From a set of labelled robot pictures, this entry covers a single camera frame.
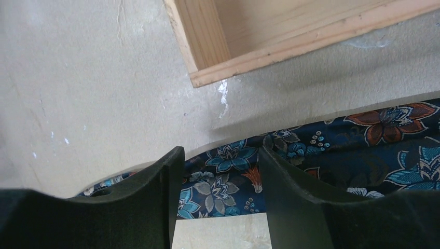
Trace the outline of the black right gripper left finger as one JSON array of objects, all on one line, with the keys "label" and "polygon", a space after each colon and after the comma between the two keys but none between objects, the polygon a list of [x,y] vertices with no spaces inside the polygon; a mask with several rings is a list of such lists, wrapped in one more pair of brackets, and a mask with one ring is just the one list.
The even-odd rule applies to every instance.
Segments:
[{"label": "black right gripper left finger", "polygon": [[1,248],[171,248],[184,162],[177,146],[90,197],[3,189]]}]

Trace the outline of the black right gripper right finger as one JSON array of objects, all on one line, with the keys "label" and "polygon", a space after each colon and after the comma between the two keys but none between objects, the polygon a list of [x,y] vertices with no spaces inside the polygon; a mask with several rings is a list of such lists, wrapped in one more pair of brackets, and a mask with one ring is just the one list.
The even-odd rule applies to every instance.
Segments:
[{"label": "black right gripper right finger", "polygon": [[273,248],[439,248],[439,192],[358,196],[259,150]]}]

